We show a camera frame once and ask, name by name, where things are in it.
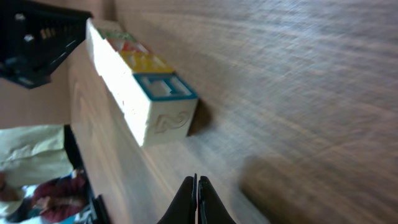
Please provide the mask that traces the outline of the white block letter E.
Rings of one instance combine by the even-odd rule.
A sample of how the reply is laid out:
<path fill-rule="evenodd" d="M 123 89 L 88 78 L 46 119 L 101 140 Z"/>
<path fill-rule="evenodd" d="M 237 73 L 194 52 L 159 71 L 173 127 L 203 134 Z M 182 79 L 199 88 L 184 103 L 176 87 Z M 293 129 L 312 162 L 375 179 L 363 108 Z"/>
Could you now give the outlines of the white block letter E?
<path fill-rule="evenodd" d="M 135 73 L 129 84 L 124 119 L 140 147 L 187 136 L 198 96 L 186 82 L 174 73 Z"/>

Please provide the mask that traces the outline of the white block numeral one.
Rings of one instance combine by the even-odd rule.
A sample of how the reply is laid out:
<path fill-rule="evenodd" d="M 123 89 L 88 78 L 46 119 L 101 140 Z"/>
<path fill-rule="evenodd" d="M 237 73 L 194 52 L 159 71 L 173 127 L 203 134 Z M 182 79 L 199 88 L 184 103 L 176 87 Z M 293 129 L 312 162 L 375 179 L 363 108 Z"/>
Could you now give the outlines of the white block numeral one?
<path fill-rule="evenodd" d="M 96 66 L 101 70 L 110 92 L 120 94 L 133 86 L 136 73 L 172 73 L 174 69 L 154 54 L 121 51 L 98 54 Z"/>

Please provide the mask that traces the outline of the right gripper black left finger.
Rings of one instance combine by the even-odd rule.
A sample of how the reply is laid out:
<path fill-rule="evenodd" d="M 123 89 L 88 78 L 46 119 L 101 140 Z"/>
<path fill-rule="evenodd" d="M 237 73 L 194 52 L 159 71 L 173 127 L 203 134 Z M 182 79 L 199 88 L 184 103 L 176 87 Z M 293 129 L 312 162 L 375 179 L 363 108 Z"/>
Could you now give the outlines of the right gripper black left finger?
<path fill-rule="evenodd" d="M 184 178 L 170 206 L 158 224 L 195 224 L 197 174 Z"/>

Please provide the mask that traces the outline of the white block red W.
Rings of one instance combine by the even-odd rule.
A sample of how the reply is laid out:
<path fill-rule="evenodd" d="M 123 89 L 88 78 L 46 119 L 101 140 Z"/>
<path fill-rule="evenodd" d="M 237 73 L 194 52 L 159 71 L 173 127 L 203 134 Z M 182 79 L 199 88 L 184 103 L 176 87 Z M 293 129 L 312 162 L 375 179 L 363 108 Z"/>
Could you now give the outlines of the white block red W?
<path fill-rule="evenodd" d="M 138 41 L 129 33 L 106 29 L 88 29 L 88 39 L 93 47 L 109 46 L 114 51 L 129 51 Z"/>

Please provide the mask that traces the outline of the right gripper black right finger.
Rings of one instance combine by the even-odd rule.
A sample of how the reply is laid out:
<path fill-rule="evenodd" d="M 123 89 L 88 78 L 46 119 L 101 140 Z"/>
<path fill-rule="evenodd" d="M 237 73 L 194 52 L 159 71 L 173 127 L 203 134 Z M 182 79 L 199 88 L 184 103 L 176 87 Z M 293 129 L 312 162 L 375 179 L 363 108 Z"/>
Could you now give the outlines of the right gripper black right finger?
<path fill-rule="evenodd" d="M 206 176 L 198 181 L 198 224 L 236 224 Z"/>

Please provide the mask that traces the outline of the white block green O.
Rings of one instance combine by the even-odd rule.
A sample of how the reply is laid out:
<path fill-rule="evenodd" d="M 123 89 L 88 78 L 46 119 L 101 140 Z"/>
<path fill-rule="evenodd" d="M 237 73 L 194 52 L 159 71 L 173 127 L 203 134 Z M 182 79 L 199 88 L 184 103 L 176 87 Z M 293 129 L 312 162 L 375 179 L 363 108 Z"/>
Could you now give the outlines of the white block green O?
<path fill-rule="evenodd" d="M 95 63 L 108 70 L 144 72 L 152 69 L 150 51 L 137 41 L 104 39 L 93 46 Z"/>

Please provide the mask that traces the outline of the white block paw print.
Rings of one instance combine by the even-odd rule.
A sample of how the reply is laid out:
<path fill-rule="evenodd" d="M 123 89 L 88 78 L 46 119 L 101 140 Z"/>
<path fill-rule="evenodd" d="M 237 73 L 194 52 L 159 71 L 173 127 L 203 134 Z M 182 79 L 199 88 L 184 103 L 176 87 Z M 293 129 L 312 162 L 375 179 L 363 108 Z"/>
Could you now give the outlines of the white block paw print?
<path fill-rule="evenodd" d="M 89 18 L 86 20 L 86 39 L 123 39 L 123 28 L 115 21 Z"/>

